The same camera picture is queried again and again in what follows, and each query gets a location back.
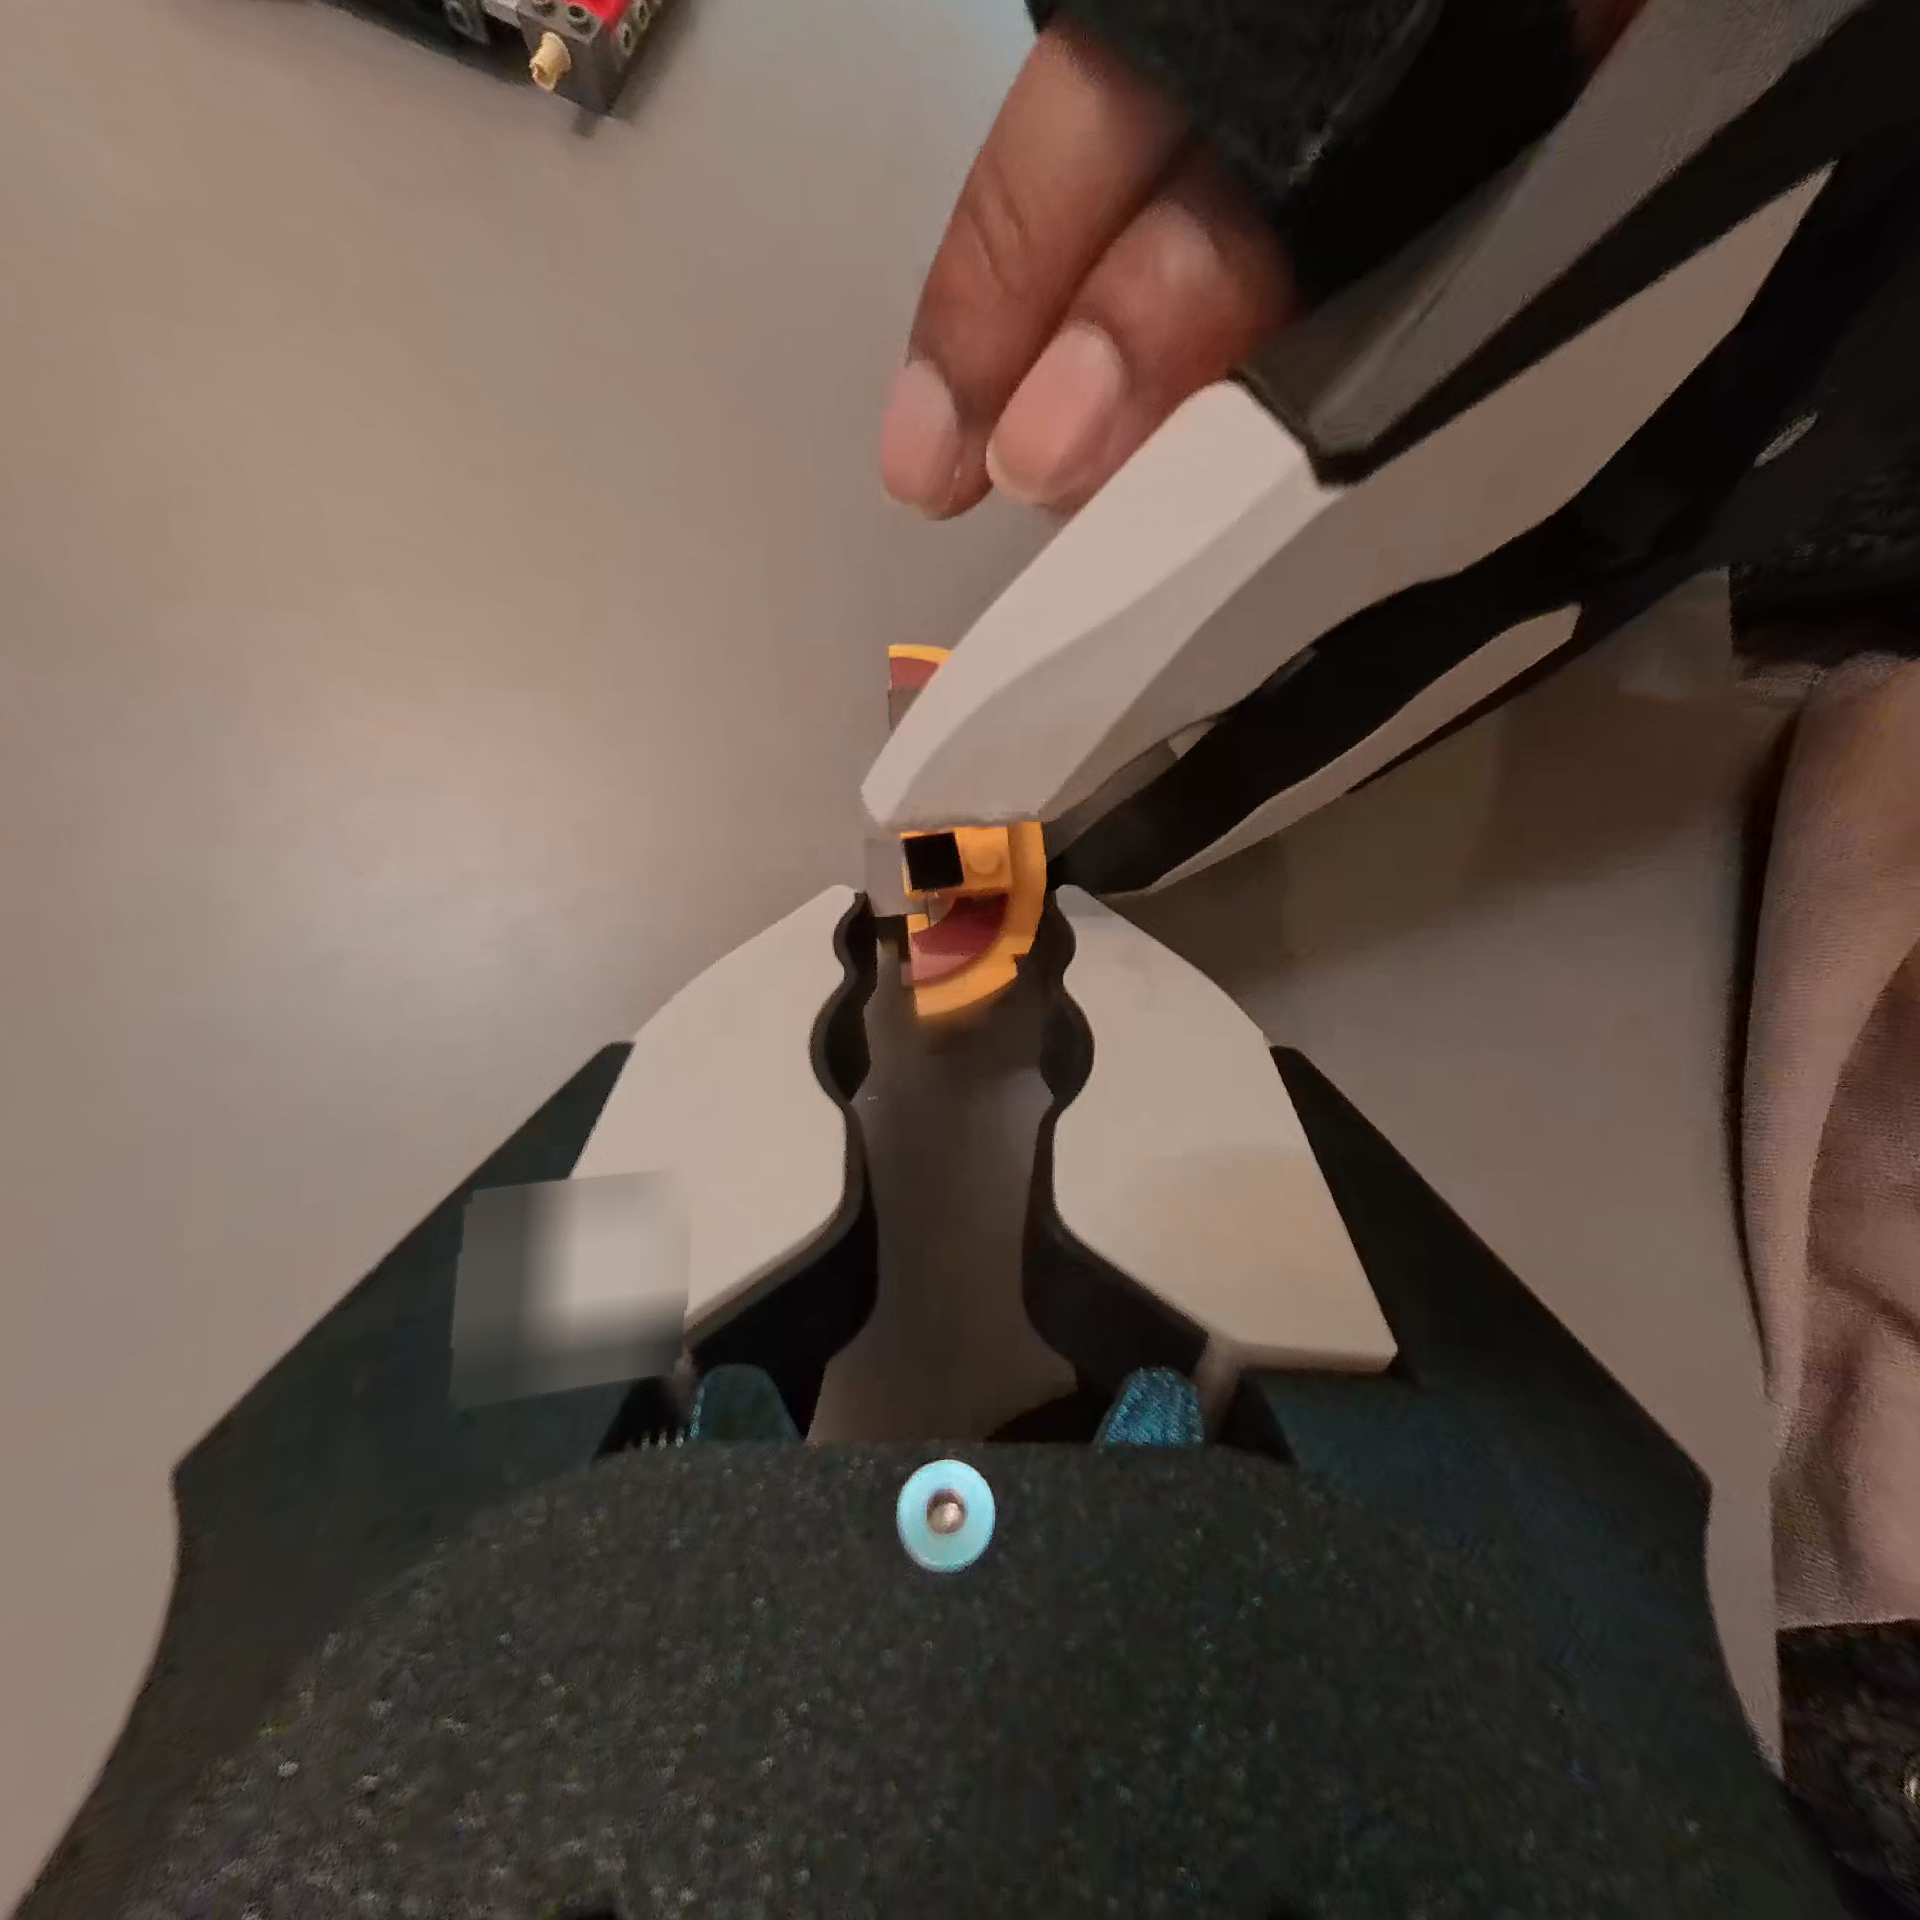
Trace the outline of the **grey black lego car chassis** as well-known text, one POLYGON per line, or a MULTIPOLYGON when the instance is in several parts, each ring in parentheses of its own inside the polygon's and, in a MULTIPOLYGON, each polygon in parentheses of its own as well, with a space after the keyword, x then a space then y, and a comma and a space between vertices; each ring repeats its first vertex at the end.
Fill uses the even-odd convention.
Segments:
POLYGON ((318 3, 497 88, 544 96, 581 134, 628 125, 678 43, 691 3, 318 3))

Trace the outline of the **person's beige hoodie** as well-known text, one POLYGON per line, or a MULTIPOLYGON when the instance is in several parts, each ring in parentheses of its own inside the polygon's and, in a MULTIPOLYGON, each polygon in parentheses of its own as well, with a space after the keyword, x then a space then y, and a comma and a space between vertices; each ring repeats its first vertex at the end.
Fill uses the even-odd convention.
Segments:
POLYGON ((1745 1253, 1773 1421, 1781 1628, 1918 1613, 1918 662, 1801 708, 1765 859, 1745 1253))

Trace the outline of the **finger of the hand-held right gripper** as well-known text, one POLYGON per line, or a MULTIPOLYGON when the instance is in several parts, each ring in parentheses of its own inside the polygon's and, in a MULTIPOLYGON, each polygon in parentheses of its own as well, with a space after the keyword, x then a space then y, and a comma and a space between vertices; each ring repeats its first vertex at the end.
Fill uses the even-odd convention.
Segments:
POLYGON ((1202 629, 1252 678, 1141 747, 1049 824, 1049 883, 1144 896, 1297 824, 1549 667, 1579 592, 1392 592, 1308 633, 1302 592, 1244 592, 1202 629))
POLYGON ((1349 486, 1244 383, 1189 398, 932 673, 859 789, 873 828, 1057 821, 1336 624, 1563 510, 1738 324, 1826 180, 1349 486))

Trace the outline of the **orange lego car front assembly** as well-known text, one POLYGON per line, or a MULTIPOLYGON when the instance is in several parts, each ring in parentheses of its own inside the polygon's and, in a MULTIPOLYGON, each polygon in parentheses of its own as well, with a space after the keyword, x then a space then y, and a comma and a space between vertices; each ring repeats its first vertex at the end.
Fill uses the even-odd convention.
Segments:
POLYGON ((880 832, 869 894, 899 924, 900 979, 924 1024, 958 1024, 1006 995, 1048 903, 1041 822, 880 832))

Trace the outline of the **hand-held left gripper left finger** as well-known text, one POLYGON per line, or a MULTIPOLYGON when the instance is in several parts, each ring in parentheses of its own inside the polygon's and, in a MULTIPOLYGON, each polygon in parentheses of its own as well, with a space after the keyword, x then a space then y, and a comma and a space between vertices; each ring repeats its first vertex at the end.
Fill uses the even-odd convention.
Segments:
POLYGON ((664 1177, 689 1231, 684 1347, 728 1328, 852 1230, 851 1093, 825 1033, 859 981, 864 899, 830 884, 712 963, 636 1033, 573 1163, 664 1177))

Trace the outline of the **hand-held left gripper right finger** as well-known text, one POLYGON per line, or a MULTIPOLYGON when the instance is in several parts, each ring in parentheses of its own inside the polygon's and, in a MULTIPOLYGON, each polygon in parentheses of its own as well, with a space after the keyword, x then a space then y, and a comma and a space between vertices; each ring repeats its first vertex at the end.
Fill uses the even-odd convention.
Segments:
POLYGON ((1083 889, 1057 904, 1033 1329, 1083 1377, 1386 1371, 1396 1339, 1259 1024, 1083 889))

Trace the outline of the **person's right hand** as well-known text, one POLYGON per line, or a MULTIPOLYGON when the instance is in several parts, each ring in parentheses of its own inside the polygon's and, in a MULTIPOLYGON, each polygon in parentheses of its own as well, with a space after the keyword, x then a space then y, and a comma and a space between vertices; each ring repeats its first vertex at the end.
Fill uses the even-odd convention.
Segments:
POLYGON ((1073 513, 1298 310, 1278 236, 1161 87, 1048 24, 930 261, 880 423, 888 496, 1073 513))

